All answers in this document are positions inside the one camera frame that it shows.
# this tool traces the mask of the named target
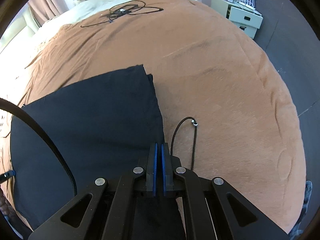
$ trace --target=black cable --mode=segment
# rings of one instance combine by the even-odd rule
[[[172,135],[170,155],[173,156],[173,143],[174,143],[174,138],[176,137],[177,131],[178,131],[179,127],[182,125],[182,123],[188,119],[192,119],[191,122],[192,122],[193,126],[195,127],[195,135],[193,137],[193,146],[192,146],[192,161],[191,161],[191,170],[193,171],[193,167],[195,164],[195,151],[196,151],[197,126],[198,126],[196,119],[194,119],[193,117],[188,116],[186,118],[183,118],[181,120],[181,122],[177,125],[177,128],[174,130],[174,133]]]
[[[58,161],[61,163],[63,169],[68,174],[72,186],[73,186],[73,192],[74,195],[77,195],[77,185],[75,177],[73,176],[68,164],[64,160],[63,156],[59,152],[58,148],[55,146],[53,141],[50,139],[50,137],[46,134],[46,132],[41,128],[41,126],[25,111],[23,111],[21,108],[17,107],[15,104],[0,98],[0,109],[9,112],[10,114],[15,115],[20,120],[25,122],[33,131],[36,132],[37,135],[41,137],[41,139],[49,146],[49,148],[52,150],[54,155],[57,157]]]
[[[131,2],[142,2],[143,5],[139,6],[138,4],[132,4]],[[114,10],[114,8],[116,6],[120,6],[120,5],[123,5],[123,6],[121,6],[120,8],[117,8],[116,10]],[[142,12],[142,13],[135,13],[135,12],[141,10],[141,9],[144,9],[144,8],[153,8],[153,9],[157,9],[157,10],[148,11],[148,12]],[[132,1],[120,3],[120,4],[117,4],[117,5],[113,6],[113,7],[111,7],[109,9],[109,13],[106,14],[106,15],[103,15],[103,17],[108,17],[107,21],[100,22],[100,23],[95,23],[95,24],[90,24],[90,25],[80,25],[80,27],[81,28],[85,28],[85,27],[96,26],[96,25],[99,25],[99,24],[107,23],[107,22],[112,23],[114,20],[116,20],[119,17],[121,17],[123,15],[126,15],[126,14],[128,14],[128,15],[139,15],[139,14],[148,14],[148,13],[160,12],[160,11],[163,11],[163,8],[153,7],[153,6],[146,6],[146,3],[144,1],[132,0]]]

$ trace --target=silver bolt head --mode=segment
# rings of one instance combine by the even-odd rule
[[[135,174],[143,173],[143,168],[141,168],[141,167],[135,167],[135,168],[133,169],[133,172],[134,172]]]
[[[177,172],[177,173],[180,173],[180,174],[183,174],[183,173],[186,172],[186,168],[184,168],[184,167],[178,167],[178,168],[176,168],[176,172]]]
[[[215,178],[213,182],[217,185],[222,185],[224,183],[223,179],[221,178]]]
[[[95,184],[96,184],[97,186],[102,186],[105,182],[106,182],[106,181],[105,181],[104,178],[98,178],[98,179],[96,179]]]

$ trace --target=folded cloth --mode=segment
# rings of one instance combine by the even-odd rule
[[[120,177],[148,156],[151,142],[164,140],[152,76],[142,65],[74,83],[23,109],[60,150],[78,192],[99,177]],[[31,128],[13,118],[11,132],[15,207],[36,229],[73,197],[72,186]]]

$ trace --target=white cabinet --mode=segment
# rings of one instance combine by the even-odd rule
[[[257,11],[225,0],[211,0],[211,8],[232,21],[252,39],[263,20],[263,17]]]

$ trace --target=bed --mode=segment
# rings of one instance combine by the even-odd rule
[[[164,10],[80,27],[128,1],[86,0],[46,22],[28,41],[25,61],[11,62],[19,72],[5,74],[10,80],[0,97],[21,107],[75,82],[144,64],[154,77],[165,140],[170,144],[178,122],[194,116],[194,171],[223,177],[288,233],[303,204],[305,156],[296,108],[266,54],[196,0],[143,0]],[[0,116],[3,173],[12,169],[12,117]],[[192,140],[193,130],[183,125],[174,152],[188,168]],[[1,187],[14,206],[14,179]]]

